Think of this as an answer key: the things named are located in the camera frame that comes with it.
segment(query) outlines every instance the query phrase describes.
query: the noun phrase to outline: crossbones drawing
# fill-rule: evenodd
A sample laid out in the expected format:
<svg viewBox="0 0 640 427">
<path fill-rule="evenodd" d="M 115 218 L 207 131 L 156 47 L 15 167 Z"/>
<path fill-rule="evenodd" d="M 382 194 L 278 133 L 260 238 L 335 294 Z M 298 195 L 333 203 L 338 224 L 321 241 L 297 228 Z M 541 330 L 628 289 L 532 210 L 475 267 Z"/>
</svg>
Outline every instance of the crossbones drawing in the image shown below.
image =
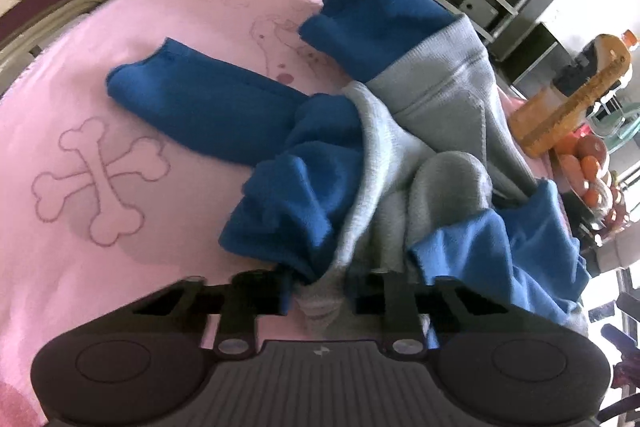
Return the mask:
<svg viewBox="0 0 640 427">
<path fill-rule="evenodd" d="M 87 171 L 64 177 L 42 172 L 34 179 L 31 191 L 36 196 L 38 218 L 50 223 L 58 219 L 67 198 L 94 187 L 99 210 L 91 221 L 89 236 L 97 245 L 110 247 L 121 235 L 140 230 L 145 219 L 139 208 L 120 200 L 111 180 L 122 174 L 139 174 L 144 181 L 157 181 L 167 175 L 170 165 L 162 156 L 162 143 L 149 137 L 138 138 L 129 151 L 105 165 L 100 154 L 105 133 L 106 124 L 98 118 L 65 131 L 58 142 L 60 149 L 78 153 Z"/>
</svg>

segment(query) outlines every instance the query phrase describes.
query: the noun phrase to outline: gray fabric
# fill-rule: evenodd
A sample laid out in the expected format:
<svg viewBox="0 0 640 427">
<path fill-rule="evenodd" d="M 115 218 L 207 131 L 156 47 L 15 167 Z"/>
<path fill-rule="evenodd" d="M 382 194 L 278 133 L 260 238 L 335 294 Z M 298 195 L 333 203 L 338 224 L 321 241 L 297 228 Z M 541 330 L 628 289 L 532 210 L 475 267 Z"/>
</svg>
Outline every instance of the gray fabric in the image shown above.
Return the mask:
<svg viewBox="0 0 640 427">
<path fill-rule="evenodd" d="M 511 138 L 487 51 L 468 17 L 424 40 L 367 87 L 433 150 L 478 158 L 501 196 L 524 202 L 535 192 L 535 178 Z"/>
<path fill-rule="evenodd" d="M 330 269 L 312 285 L 296 289 L 310 331 L 341 339 L 376 330 L 375 319 L 354 317 L 342 306 L 344 277 L 353 261 L 369 269 L 404 271 L 407 247 L 488 208 L 492 195 L 491 179 L 474 156 L 434 153 L 402 130 L 364 84 L 352 82 L 343 94 L 362 120 L 362 181 Z"/>
</svg>

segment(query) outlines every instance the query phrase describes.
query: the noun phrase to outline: red stain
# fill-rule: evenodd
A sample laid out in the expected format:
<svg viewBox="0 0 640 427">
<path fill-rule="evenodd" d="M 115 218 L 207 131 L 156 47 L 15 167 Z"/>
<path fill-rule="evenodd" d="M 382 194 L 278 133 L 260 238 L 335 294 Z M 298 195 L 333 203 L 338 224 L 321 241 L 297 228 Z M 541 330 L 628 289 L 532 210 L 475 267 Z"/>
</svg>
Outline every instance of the red stain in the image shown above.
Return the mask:
<svg viewBox="0 0 640 427">
<path fill-rule="evenodd" d="M 292 83 L 294 81 L 294 78 L 293 78 L 292 74 L 280 73 L 278 76 L 276 76 L 276 80 L 279 83 L 285 84 L 285 86 L 288 86 L 290 83 Z"/>
<path fill-rule="evenodd" d="M 40 427 L 38 413 L 12 385 L 0 382 L 0 427 Z"/>
</svg>

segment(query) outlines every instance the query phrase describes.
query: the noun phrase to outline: circular cover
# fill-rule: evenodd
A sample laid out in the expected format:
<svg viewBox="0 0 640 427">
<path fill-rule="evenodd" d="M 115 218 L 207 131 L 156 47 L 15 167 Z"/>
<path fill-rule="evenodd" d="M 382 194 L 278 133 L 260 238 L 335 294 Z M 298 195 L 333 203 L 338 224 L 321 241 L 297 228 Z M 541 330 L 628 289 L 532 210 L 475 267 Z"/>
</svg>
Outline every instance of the circular cover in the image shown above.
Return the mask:
<svg viewBox="0 0 640 427">
<path fill-rule="evenodd" d="M 80 425 L 145 423 L 202 383 L 202 351 L 176 333 L 62 335 L 36 355 L 31 383 L 48 414 Z"/>
<path fill-rule="evenodd" d="M 569 330 L 462 333 L 440 350 L 436 370 L 463 409 L 512 425 L 587 419 L 598 412 L 610 380 L 601 350 Z"/>
</svg>

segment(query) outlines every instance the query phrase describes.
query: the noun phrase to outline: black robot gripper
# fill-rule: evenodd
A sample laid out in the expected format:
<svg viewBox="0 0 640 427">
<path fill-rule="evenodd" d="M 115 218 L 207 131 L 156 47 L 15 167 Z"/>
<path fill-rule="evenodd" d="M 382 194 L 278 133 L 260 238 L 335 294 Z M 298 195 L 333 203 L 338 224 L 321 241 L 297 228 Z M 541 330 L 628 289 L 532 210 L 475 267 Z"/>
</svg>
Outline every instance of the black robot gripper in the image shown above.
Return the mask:
<svg viewBox="0 0 640 427">
<path fill-rule="evenodd" d="M 290 287 L 283 271 L 180 280 L 46 344 L 31 367 L 36 396 L 62 426 L 418 426 L 447 408 L 550 426 L 593 417 L 609 385 L 609 363 L 579 334 L 456 280 L 393 272 L 347 278 L 354 313 L 379 321 L 374 341 L 258 350 L 257 318 L 286 315 Z M 209 315 L 220 320 L 205 349 Z M 425 348 L 421 315 L 437 349 Z"/>
</svg>

